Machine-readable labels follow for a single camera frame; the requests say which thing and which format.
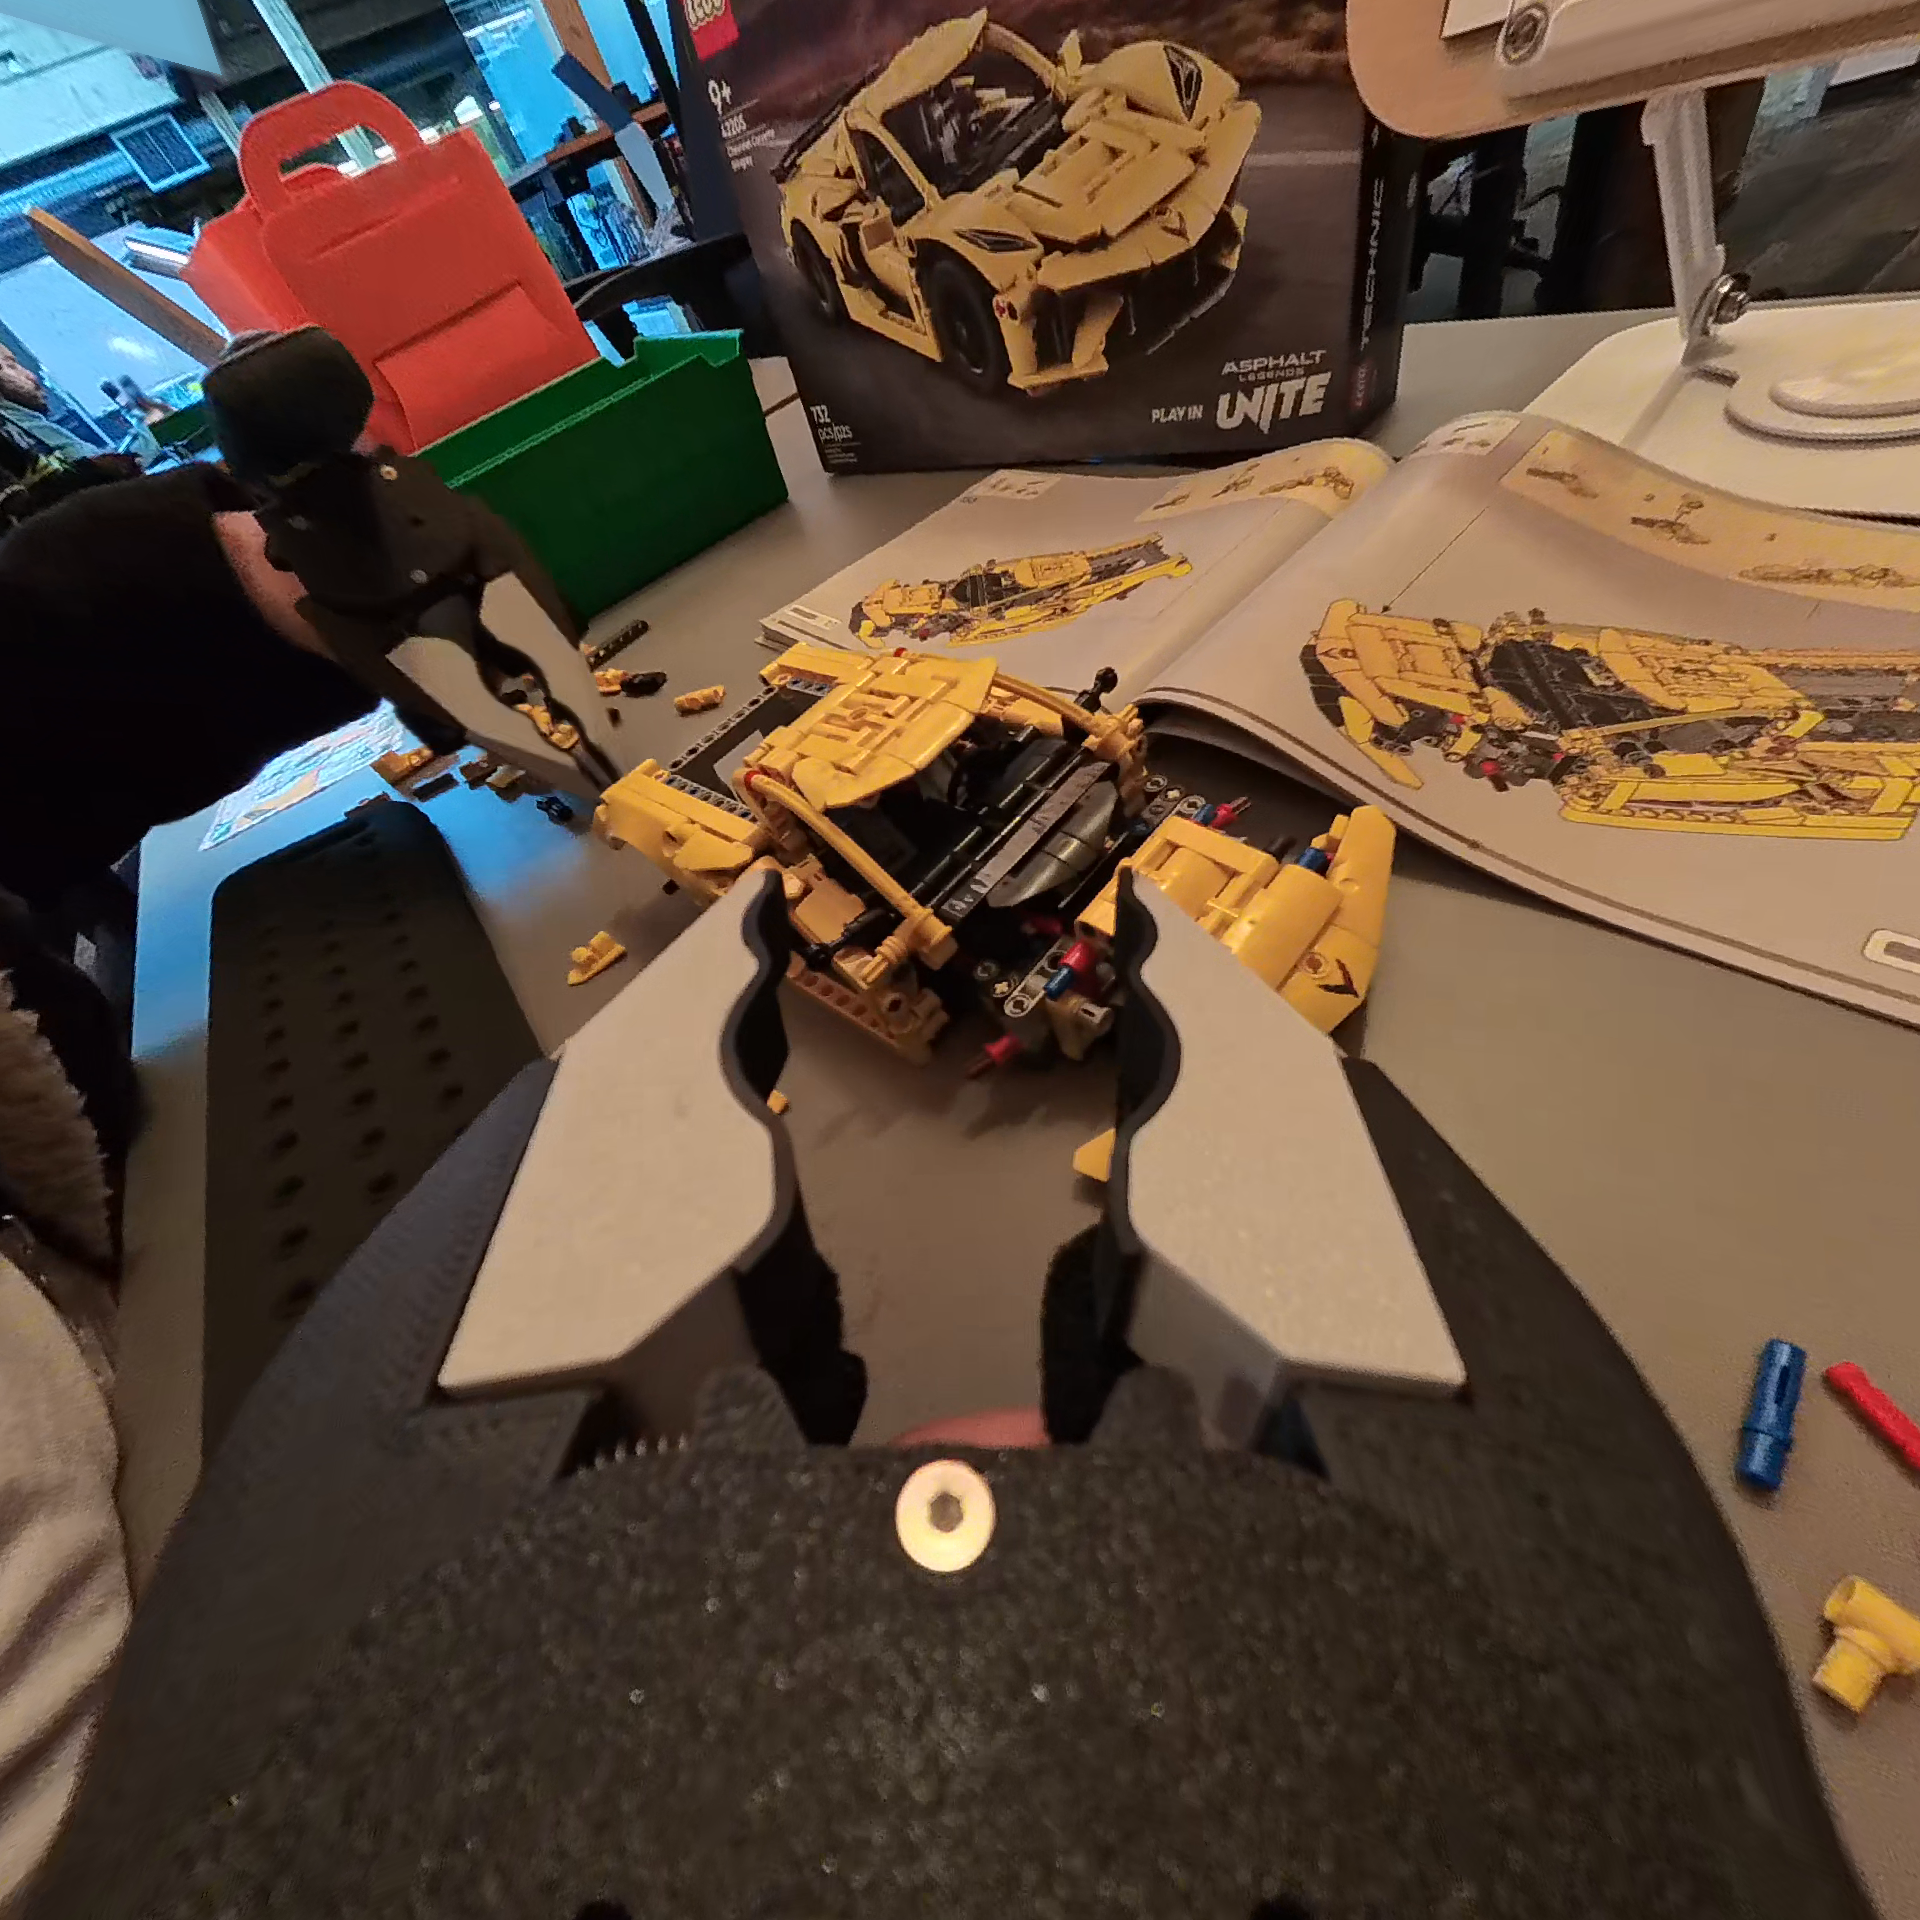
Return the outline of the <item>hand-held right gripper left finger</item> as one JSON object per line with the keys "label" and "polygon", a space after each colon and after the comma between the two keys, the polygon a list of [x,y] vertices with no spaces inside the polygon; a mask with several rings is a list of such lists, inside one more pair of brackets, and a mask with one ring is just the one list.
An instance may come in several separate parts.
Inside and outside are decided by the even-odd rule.
{"label": "hand-held right gripper left finger", "polygon": [[738,1289],[798,1205],[774,1107],[788,940],[756,871],[564,1043],[441,1395],[601,1388],[644,1438],[680,1438],[706,1379],[752,1363]]}

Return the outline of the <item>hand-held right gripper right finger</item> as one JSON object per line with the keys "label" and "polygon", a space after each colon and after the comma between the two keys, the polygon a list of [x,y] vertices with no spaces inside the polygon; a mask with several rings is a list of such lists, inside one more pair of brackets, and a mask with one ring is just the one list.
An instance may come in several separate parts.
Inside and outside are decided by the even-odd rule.
{"label": "hand-held right gripper right finger", "polygon": [[1305,1385],[1471,1375],[1339,1047],[1153,879],[1121,876],[1108,1332],[1255,1449]]}

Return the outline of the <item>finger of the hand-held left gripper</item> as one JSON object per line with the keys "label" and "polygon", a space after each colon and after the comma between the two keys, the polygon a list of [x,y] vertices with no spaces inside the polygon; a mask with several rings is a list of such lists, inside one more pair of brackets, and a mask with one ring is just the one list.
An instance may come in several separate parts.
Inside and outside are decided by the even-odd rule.
{"label": "finger of the hand-held left gripper", "polygon": [[542,641],[535,673],[484,670],[460,643],[417,635],[392,657],[423,694],[495,762],[578,799],[606,789],[606,703],[571,641]]}
{"label": "finger of the hand-held left gripper", "polygon": [[626,772],[619,717],[580,645],[518,573],[482,590],[481,682],[500,758],[562,786],[614,786]]}

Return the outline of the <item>yellow brick hood panel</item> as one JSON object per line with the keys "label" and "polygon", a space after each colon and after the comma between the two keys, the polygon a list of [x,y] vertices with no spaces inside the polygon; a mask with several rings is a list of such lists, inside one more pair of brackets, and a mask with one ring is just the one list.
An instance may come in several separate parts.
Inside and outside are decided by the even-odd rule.
{"label": "yellow brick hood panel", "polygon": [[1280,985],[1328,923],[1324,876],[1239,837],[1168,819],[1124,869],[1150,879],[1190,922],[1267,985]]}

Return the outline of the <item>yellow brick model car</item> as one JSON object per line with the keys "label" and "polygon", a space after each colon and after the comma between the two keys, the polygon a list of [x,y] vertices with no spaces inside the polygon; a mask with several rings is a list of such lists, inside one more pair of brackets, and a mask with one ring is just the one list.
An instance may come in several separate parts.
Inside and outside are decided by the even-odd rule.
{"label": "yellow brick model car", "polygon": [[[1079,1063],[1123,1006],[1118,876],[1168,819],[1239,837],[1243,799],[1147,767],[1116,675],[1079,700],[996,661],[794,645],[767,691],[671,764],[648,758],[594,810],[614,849],[713,903],[771,871],[784,887],[787,979],[924,1066],[966,1010],[992,1027],[972,1073]],[[1398,829],[1379,807],[1271,851],[1324,876],[1328,923],[1276,988],[1324,1034],[1377,977]]]}

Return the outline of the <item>instruction booklet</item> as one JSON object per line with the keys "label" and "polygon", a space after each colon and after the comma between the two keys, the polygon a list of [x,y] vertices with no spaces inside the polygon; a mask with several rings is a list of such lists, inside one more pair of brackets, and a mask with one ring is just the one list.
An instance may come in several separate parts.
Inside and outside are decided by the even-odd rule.
{"label": "instruction booklet", "polygon": [[1536,899],[1919,1019],[1919,533],[1539,415],[1395,459],[995,471],[759,621],[991,657],[1206,737]]}

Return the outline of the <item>person's left forearm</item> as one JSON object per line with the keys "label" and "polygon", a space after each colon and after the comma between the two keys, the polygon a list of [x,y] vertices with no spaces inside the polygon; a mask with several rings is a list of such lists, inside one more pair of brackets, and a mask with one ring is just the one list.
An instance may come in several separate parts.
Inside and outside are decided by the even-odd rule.
{"label": "person's left forearm", "polygon": [[25,905],[58,905],[153,828],[377,709],[252,607],[216,511],[252,511],[250,494],[187,463],[87,486],[4,534],[2,883]]}

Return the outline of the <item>person's left hand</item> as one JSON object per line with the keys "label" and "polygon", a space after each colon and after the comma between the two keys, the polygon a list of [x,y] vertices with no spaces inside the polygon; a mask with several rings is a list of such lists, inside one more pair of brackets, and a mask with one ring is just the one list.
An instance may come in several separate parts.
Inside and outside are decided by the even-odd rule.
{"label": "person's left hand", "polygon": [[211,527],[243,595],[267,627],[282,641],[336,666],[339,659],[329,652],[327,641],[303,613],[304,588],[299,578],[273,559],[262,518],[252,511],[216,511]]}

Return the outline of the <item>green plastic bin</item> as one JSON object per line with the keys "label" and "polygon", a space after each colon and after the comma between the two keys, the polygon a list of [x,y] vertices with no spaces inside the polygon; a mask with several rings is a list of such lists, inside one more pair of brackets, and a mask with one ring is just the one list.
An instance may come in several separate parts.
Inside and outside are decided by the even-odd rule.
{"label": "green plastic bin", "polygon": [[787,503],[736,331],[638,340],[423,447],[511,523],[578,621]]}

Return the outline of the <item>yellow sticker sheet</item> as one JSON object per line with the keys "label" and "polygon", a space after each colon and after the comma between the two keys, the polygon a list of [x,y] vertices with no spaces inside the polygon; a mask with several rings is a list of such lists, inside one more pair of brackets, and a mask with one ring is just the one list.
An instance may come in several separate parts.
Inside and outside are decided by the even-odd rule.
{"label": "yellow sticker sheet", "polygon": [[406,745],[406,727],[390,707],[339,727],[304,745],[273,758],[244,786],[227,796],[211,814],[199,842],[201,851],[216,851],[284,812],[314,799],[374,762]]}

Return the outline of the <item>orange plastic tote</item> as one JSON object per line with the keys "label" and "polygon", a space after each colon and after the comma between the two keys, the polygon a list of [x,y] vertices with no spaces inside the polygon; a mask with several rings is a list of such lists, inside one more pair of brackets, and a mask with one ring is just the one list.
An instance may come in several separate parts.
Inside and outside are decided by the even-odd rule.
{"label": "orange plastic tote", "polygon": [[329,83],[252,116],[239,173],[186,283],[230,333],[343,342],[377,441],[420,453],[599,358],[473,132],[426,142],[380,92]]}

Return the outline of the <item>black dotted rubber mat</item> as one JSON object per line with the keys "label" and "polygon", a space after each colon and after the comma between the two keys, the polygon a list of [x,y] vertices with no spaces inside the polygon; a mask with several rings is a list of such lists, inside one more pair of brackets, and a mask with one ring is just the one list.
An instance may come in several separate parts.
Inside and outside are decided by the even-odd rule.
{"label": "black dotted rubber mat", "polygon": [[377,799],[211,900],[201,1451],[540,1053],[441,831]]}

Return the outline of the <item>black office chair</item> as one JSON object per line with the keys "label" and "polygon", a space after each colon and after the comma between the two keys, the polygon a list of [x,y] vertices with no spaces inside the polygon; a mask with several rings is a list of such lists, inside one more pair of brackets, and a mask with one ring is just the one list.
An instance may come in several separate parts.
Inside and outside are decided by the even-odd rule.
{"label": "black office chair", "polygon": [[784,351],[764,302],[750,237],[743,230],[569,278],[564,292],[577,317],[599,331],[618,364],[630,362],[641,342],[626,306],[650,302],[678,306],[692,331],[738,331],[747,356]]}

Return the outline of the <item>black toy car set box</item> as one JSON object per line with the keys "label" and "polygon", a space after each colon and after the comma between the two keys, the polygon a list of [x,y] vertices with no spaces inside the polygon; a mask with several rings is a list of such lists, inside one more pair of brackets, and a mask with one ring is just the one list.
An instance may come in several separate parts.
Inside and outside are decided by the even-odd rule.
{"label": "black toy car set box", "polygon": [[831,474],[1248,459],[1398,398],[1419,148],[1346,5],[671,15]]}

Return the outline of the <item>pile of small coloured bricks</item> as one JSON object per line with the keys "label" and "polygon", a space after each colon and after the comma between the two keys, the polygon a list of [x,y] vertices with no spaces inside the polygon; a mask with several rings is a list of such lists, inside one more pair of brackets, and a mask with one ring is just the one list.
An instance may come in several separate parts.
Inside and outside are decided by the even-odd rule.
{"label": "pile of small coloured bricks", "polygon": [[[1760,1349],[1736,1445],[1736,1482],[1753,1494],[1775,1498],[1785,1483],[1807,1379],[1809,1353],[1801,1347],[1775,1338]],[[1915,1418],[1859,1363],[1827,1366],[1822,1382],[1915,1478]],[[1915,1679],[1919,1617],[1870,1580],[1848,1574],[1836,1582],[1822,1602],[1822,1620],[1830,1637],[1814,1687],[1834,1706],[1859,1718],[1889,1682]]]}

